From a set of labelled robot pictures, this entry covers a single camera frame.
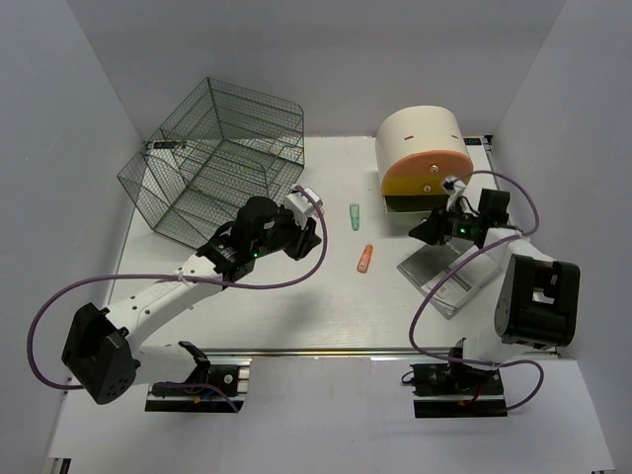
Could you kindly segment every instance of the orange marker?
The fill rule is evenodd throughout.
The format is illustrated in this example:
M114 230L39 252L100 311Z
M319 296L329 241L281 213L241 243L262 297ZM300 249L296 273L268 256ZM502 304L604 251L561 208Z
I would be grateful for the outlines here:
M357 269L361 274L365 274L368 270L368 264L371 263L371 256L373 255L373 246L367 245L364 247L364 252L362 252L362 256L359 258L359 262L357 263Z

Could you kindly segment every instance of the cable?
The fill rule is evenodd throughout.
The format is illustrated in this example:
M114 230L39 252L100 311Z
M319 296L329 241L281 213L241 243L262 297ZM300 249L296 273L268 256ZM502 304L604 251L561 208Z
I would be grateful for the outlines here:
M84 286L90 283L96 283L98 281L110 281L110 280L120 280L120 279L155 279L155 280L161 280L161 281L182 281L182 279L185 279L186 281L190 281L193 283L203 282L203 283L209 283L209 284L219 284L221 286L228 286L231 288L279 289L279 288L287 288L288 286L294 286L295 284L299 284L303 281L306 281L308 278L314 275L318 271L318 269L320 269L320 267L323 265L323 262L325 261L325 256L327 255L327 245L329 242L329 237L327 234L327 225L325 223L325 215L323 214L323 211L320 209L320 207L318 206L316 201L312 198L312 196L310 196L309 193L306 192L302 187L297 186L296 189L307 200L309 200L310 204L312 204L312 206L316 210L316 213L318 214L318 219L320 220L320 225L323 231L323 242L322 242L323 247L320 253L320 257L318 258L316 265L314 265L314 267L305 275L300 276L299 278L292 279L290 281L285 281L281 283L272 283L272 284L237 283L234 281L223 281L221 279L208 278L204 276L186 276L182 278L178 274L100 275L100 276L90 276L89 278L80 279L79 281L75 281L74 283L71 283L61 288L57 293L51 296L43 304L43 306L39 309L39 311L33 318L31 326L29 327L29 333L27 334L27 359L29 361L29 367L31 368L33 375L36 377L37 380L39 380L44 385L50 388L57 389L57 390L80 390L83 388L82 385L66 385L66 384L54 382L46 378L46 376L43 373L41 373L40 369L38 368L38 364L36 363L35 352L34 352L34 339L35 339L35 334L36 334L36 328L38 327L38 323L40 322L41 317L44 315L44 313L47 311L50 305L52 305L52 303L54 303L57 299L59 299L64 294L80 286Z
M230 405L230 408L232 408L233 412L239 413L239 409L235 406L230 397L228 397L228 395L222 392L219 388L215 387L214 385L210 385L209 383L155 382L154 385L163 388L200 388L202 390L210 390L223 398L226 403Z
M507 176L505 176L505 175L503 175L501 173L497 173L495 171L488 171L488 170L473 171L472 173L469 173L467 175L463 175L463 176L460 176L460 177L456 178L454 181L463 180L463 179L466 179L466 178L468 178L470 176L473 176L473 175L492 175L492 176L496 176L497 178L501 178L501 179L511 183L516 188L518 188L518 190L522 193L522 195L528 201L528 203L531 206L531 209L533 211L533 219L534 219L533 227L530 230L528 230L527 232L524 232L522 235L520 235L520 234L510 235L508 237L505 237L503 239L497 240L496 242L493 242L493 243L491 243L489 245L484 246L483 248L481 248L481 249L477 250L476 252L474 252L472 255L470 255L467 258L465 258L463 261L461 261L459 264L457 264L449 272L447 272L443 276L443 278L441 278L439 280L439 282L433 287L433 289L431 289L428 292L428 294L424 298L424 301L422 301L422 304L420 305L420 307L418 308L417 312L415 313L415 316L413 316L413 320L411 321L411 326L410 326L410 328L408 330L408 340L409 340L411 346L418 353L422 354L423 356L437 358L439 360L444 360L446 362L467 363L467 364L472 364L472 365L496 366L495 363L489 362L489 361L485 361L485 360L472 360L472 359L469 359L469 358L458 358L458 357L452 357L452 356L449 356L449 355L442 355L442 354L433 353L432 351L429 351L426 348L421 348L420 346L417 345L417 343L415 341L415 328L417 327L417 323L419 322L419 319L420 319L422 313L424 312L426 307L430 304L431 300L433 299L433 296L435 296L435 294L438 292L438 290L448 280L450 280L454 275L456 275L456 273L458 273L458 271L460 271L463 267L465 267L467 264L469 264L472 260L474 260L479 255L482 255L485 252L487 252L489 250L492 250L492 249L494 249L494 248L496 248L496 247L498 247L500 245L503 245L503 244L505 244L507 242L511 242L512 240L518 240L518 239L521 239L522 237L527 237L529 235L532 235L540 227L540 214L539 214L539 212L537 210L535 202L533 201L533 199L531 198L529 193L526 191L526 189L523 188L519 183L517 183L512 178L509 178L509 177L507 177ZM539 363L537 363L537 362L535 362L533 360L520 359L520 360L515 360L513 362L506 362L506 363L500 364L500 365L498 365L498 367L510 367L510 366L520 365L520 364L534 365L539 370L540 376L539 376L538 382L537 382L535 388L533 389L533 391L529 395L527 395L527 397L524 398L524 400L516 403L515 405L507 407L507 411L519 408L522 405L524 405L525 403L529 402L537 394L537 392L540 390L540 388L542 386L542 383L544 383L544 369L542 369L542 366Z
M476 395L472 397L470 400L463 400L462 402L458 402L462 407L467 407L468 405L473 404L483 393L483 385L478 386L478 390L476 390Z
M472 203L470 202L470 199L468 199L465 196L461 196L459 198L459 200L465 202L467 204L467 207L470 209L470 212L472 212L475 216L478 217L480 215L478 210L474 209L474 207L472 206Z
M415 375L413 375L411 378L409 378L408 380L404 380L404 378L406 377L406 375L410 375L411 373L415 373L415 370L410 370L408 372L406 372L404 375L402 375L402 383L404 385L410 385L411 383L413 383L415 381Z

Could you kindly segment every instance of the green tube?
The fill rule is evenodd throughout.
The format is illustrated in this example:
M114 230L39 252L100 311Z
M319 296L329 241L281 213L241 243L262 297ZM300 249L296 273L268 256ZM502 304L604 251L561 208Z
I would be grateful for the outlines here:
M359 204L349 204L349 217L352 220L352 229L359 230Z

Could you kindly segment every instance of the wire mesh basket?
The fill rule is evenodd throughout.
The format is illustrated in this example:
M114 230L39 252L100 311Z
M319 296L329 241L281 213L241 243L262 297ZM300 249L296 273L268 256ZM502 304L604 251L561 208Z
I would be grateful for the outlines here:
M152 230L197 248L248 198L281 203L304 165L300 106L206 78L118 179Z

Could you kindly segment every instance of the white table surface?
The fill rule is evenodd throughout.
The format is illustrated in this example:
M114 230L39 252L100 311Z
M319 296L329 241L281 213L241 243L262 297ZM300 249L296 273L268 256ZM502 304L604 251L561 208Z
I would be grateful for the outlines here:
M611 469L577 364L542 362L540 394L503 419L416 420L404 361L255 358L242 411L145 413L146 386L63 405L49 455L70 474L589 474ZM509 403L532 367L502 369Z
M468 147L475 169L490 169L483 146ZM384 213L374 139L306 138L306 166L300 184L324 202L330 246L321 270L297 286L273 291L228 289L196 305L150 337L146 344L191 341L216 349L408 348L408 327L421 295L396 270L422 243L390 223ZM466 195L476 205L482 188L495 188L488 175L472 178ZM353 232L349 204L360 205L360 230ZM366 275L356 271L366 244L374 247ZM309 270L320 248L301 262L278 253L257 262L244 282L285 281ZM157 235L138 212L125 243L120 273L169 273L192 250ZM117 282L112 300L127 298L147 281ZM429 307L417 327L425 346L452 346L476 334L493 317L502 279L497 278L450 321Z

